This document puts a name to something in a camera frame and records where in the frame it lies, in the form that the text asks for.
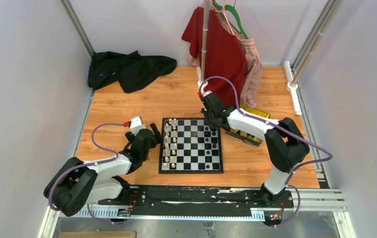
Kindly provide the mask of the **black white chess board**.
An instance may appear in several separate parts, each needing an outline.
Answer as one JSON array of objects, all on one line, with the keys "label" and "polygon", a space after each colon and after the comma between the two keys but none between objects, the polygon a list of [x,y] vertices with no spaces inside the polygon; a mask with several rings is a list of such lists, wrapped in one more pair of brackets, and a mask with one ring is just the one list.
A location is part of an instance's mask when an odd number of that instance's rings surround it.
[{"label": "black white chess board", "polygon": [[162,148],[159,154],[160,174],[222,174],[223,156],[220,131],[210,130],[205,118],[176,118],[176,168],[162,169]]}]

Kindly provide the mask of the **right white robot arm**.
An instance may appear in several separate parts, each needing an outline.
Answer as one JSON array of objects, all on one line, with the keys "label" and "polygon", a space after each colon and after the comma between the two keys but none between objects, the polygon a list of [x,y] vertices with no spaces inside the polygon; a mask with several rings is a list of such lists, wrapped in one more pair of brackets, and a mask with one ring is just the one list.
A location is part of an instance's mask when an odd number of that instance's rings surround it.
[{"label": "right white robot arm", "polygon": [[273,207],[281,200],[294,168],[309,154],[310,148],[291,118],[267,119],[235,106],[226,107],[211,91],[200,93],[201,112],[211,129],[242,131],[262,140],[272,163],[271,172],[261,186],[261,200]]}]

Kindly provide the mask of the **yellow metal tin box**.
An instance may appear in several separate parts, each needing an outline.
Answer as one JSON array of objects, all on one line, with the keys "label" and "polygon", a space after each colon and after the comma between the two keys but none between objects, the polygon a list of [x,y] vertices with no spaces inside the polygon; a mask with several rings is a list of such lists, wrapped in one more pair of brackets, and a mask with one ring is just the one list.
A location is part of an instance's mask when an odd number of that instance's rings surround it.
[{"label": "yellow metal tin box", "polygon": [[[252,114],[255,114],[257,116],[260,116],[260,117],[263,117],[263,118],[267,118],[269,119],[270,118],[270,114],[269,113],[266,113],[266,112],[263,112],[261,110],[258,110],[258,109],[255,109],[255,108],[249,108],[245,105],[241,105],[240,106],[243,110],[249,112],[249,113],[252,113]],[[253,147],[259,147],[263,140],[252,135],[252,134],[249,134],[247,132],[244,132],[244,131],[241,131],[241,130],[235,130],[235,129],[230,129],[230,130],[227,130],[225,132],[225,134],[233,139],[236,139],[238,141],[241,141],[243,143],[246,143],[248,145],[251,145]]]}]

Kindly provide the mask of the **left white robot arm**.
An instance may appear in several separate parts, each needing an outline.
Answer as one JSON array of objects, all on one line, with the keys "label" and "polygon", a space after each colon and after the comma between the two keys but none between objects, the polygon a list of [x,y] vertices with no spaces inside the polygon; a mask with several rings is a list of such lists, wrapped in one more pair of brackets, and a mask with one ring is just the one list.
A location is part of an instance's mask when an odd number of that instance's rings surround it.
[{"label": "left white robot arm", "polygon": [[149,150],[161,144],[163,137],[155,123],[136,133],[125,134],[128,143],[113,156],[85,163],[77,157],[68,159],[45,187],[43,195],[49,206],[70,217],[86,205],[112,199],[118,205],[130,198],[129,184],[122,175],[139,169]]}]

